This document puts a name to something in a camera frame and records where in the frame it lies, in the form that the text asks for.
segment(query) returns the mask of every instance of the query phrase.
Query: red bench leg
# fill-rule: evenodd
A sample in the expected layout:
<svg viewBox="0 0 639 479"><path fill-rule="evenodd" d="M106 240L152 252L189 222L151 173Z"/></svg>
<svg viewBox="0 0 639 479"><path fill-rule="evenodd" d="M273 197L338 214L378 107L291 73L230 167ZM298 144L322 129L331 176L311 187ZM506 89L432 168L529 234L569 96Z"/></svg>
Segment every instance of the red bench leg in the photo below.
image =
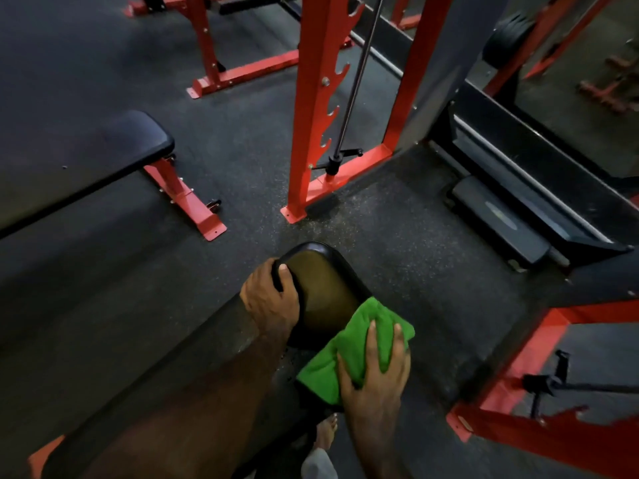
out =
<svg viewBox="0 0 639 479"><path fill-rule="evenodd" d="M226 232L226 225L184 184L169 161L158 160L144 169L160 186L160 191L171 197L171 203L177 203L193 220L206 240L212 241Z"/></svg>

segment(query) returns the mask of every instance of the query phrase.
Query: black bench pad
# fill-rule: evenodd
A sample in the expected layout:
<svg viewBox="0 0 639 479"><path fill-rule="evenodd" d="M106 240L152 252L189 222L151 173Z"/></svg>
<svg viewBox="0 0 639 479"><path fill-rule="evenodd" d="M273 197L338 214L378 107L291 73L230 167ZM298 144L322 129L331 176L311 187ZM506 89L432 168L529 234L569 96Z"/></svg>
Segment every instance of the black bench pad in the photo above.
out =
<svg viewBox="0 0 639 479"><path fill-rule="evenodd" d="M258 413L243 463L234 475L238 478L246 477L273 450L314 430L330 413L319 398L296 383L295 377L315 355L314 349L342 329L357 307L371 296L343 257L320 242L301 244L281 261L289 265L302 290L300 301L304 309L300 321L306 327L296 328L292 334ZM49 457L43 479L78 478L100 451L133 422L198 376L227 362L255 337L255 326L236 295L68 435ZM305 342L313 349L305 349Z"/></svg>
<svg viewBox="0 0 639 479"><path fill-rule="evenodd" d="M86 136L62 159L43 157L28 164L19 155L5 158L0 238L170 155L174 146L151 116L131 110Z"/></svg>

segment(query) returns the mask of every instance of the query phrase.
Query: hand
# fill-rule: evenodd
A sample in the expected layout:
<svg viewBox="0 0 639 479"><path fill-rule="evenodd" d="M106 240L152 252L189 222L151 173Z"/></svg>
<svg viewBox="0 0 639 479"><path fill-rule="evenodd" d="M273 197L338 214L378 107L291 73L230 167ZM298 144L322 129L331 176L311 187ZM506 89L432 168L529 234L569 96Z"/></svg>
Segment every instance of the hand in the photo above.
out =
<svg viewBox="0 0 639 479"><path fill-rule="evenodd" d="M401 462L393 448L393 437L401 394L410 373L410 353L404 349L404 334L395 324L388 371L379 370L377 328L371 322L366 337L366 375L361 390L353 382L337 355L339 389L342 395L346 423L353 445L370 478L403 476Z"/></svg>
<svg viewBox="0 0 639 479"><path fill-rule="evenodd" d="M260 265L246 279L240 291L244 307L258 325L261 335L279 330L290 333L300 317L300 302L291 271L285 264L279 266L283 291L278 292L271 277L274 262L274 258L269 258Z"/></svg>

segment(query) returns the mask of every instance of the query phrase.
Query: weight bench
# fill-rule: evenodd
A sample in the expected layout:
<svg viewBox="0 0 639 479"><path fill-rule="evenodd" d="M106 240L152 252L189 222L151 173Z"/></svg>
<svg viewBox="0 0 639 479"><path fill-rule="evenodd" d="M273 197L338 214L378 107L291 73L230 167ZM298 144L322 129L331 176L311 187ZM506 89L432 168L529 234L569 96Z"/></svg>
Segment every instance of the weight bench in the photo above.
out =
<svg viewBox="0 0 639 479"><path fill-rule="evenodd" d="M300 295L300 323L291 334L281 366L258 412L242 465L234 474L237 478L246 477L275 450L315 430L317 423L332 412L297 384L295 377L371 296L345 259L323 243L307 242L295 247L276 262L274 269L280 262L285 262L294 276ZM257 329L236 294L75 432L33 454L29 458L33 476L39 479L42 471L43 479L78 478L128 426L170 394L230 360L256 335Z"/></svg>
<svg viewBox="0 0 639 479"><path fill-rule="evenodd" d="M155 120L132 110L97 129L61 159L28 167L8 161L0 176L0 238L144 168L204 237L214 239L226 227L176 175L174 147L173 138Z"/></svg>

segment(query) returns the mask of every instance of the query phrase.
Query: flat bench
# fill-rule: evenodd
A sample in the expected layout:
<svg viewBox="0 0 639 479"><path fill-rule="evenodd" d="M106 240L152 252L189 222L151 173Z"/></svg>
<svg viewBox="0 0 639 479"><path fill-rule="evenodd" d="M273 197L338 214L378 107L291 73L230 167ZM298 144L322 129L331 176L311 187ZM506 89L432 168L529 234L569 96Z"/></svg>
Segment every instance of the flat bench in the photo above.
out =
<svg viewBox="0 0 639 479"><path fill-rule="evenodd" d="M63 158L39 161L36 166L19 160L5 162L0 176L0 238L143 168L162 173L162 181L151 176L161 186L174 190L169 196L177 201L180 190L191 190L178 183L179 178L165 160L174 148L173 138L151 116L130 110L86 136ZM217 225L219 218L213 216ZM203 212L200 220L205 217L209 215ZM216 229L215 236L223 232L219 226Z"/></svg>
<svg viewBox="0 0 639 479"><path fill-rule="evenodd" d="M332 412L300 386L302 367L371 296L343 257L320 242L292 249L279 262L289 265L302 304L300 323L293 330L281 366L273 377L234 477L243 478L279 448ZM216 369L256 337L256 328L237 294L131 386L69 434L49 455L43 479L78 478L91 461L128 426L163 403L195 378ZM29 459L36 478L52 447Z"/></svg>

